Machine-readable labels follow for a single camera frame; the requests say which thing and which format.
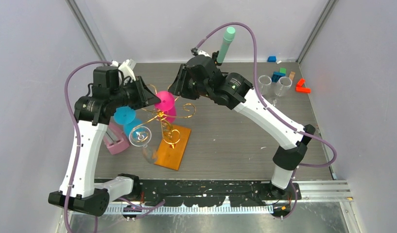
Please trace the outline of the pink wine glass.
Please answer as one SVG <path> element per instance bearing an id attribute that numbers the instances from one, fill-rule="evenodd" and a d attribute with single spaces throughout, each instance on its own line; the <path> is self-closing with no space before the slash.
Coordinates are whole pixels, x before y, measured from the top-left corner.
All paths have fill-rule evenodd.
<path id="1" fill-rule="evenodd" d="M 174 96 L 168 91 L 159 91 L 156 96 L 161 99 L 161 103 L 154 105 L 155 108 L 166 115 L 165 120 L 169 123 L 173 123 L 177 116 Z"/>

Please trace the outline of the blue wine glass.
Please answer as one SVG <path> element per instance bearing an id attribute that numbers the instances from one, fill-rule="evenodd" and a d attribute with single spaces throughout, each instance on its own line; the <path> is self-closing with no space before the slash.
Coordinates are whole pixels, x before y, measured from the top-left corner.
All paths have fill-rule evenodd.
<path id="1" fill-rule="evenodd" d="M 113 115 L 114 121 L 123 126 L 123 131 L 127 138 L 130 132 L 143 122 L 137 118 L 136 111 L 128 106 L 119 107 Z"/>

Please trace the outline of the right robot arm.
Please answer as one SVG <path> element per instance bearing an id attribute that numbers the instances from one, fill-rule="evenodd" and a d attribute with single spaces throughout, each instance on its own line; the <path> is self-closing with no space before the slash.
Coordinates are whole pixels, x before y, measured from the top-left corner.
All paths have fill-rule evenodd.
<path id="1" fill-rule="evenodd" d="M 270 181 L 270 194 L 282 199 L 289 193 L 293 172 L 303 160 L 312 125 L 298 124 L 263 97 L 258 97 L 252 83 L 236 72 L 222 72 L 208 56 L 196 55 L 182 64 L 169 92 L 185 99 L 207 97 L 215 104 L 225 106 L 252 120 L 278 143 L 273 156 L 274 173 Z"/>

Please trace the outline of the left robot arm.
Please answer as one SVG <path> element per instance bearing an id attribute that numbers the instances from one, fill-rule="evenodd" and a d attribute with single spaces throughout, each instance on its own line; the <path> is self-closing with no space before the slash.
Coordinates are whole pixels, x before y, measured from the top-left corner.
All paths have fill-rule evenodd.
<path id="1" fill-rule="evenodd" d="M 160 102 L 140 76 L 126 63 L 96 62 L 91 95 L 80 97 L 68 111 L 74 140 L 66 175 L 49 204 L 91 216 L 102 216 L 109 203 L 125 196 L 130 201 L 141 195 L 139 177 L 119 174 L 95 184 L 95 168 L 101 143 L 111 117 L 120 107 L 138 110 Z"/>

